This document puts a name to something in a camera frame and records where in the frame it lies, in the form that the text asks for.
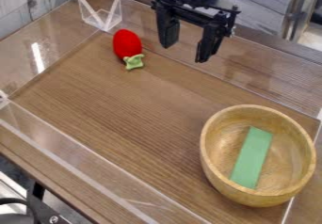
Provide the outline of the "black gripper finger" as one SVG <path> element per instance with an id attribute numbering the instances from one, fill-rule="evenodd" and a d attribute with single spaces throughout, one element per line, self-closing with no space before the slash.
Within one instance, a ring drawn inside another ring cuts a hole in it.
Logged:
<path id="1" fill-rule="evenodd" d="M 198 43 L 197 63 L 205 63 L 213 55 L 217 54 L 224 38 L 226 36 L 226 28 L 220 24 L 212 23 L 205 26 L 204 37 Z"/>
<path id="2" fill-rule="evenodd" d="M 170 48 L 180 40 L 181 22 L 173 12 L 165 8 L 157 11 L 160 40 L 164 48 Z"/>

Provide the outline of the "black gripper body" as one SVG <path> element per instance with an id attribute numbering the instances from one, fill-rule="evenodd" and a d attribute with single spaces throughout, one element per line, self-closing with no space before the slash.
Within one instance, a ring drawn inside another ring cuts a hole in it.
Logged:
<path id="1" fill-rule="evenodd" d="M 180 22 L 186 21 L 202 28 L 216 23 L 226 28 L 226 37 L 232 36 L 240 7 L 228 0 L 154 0 L 156 13 L 160 8 L 173 12 Z"/>

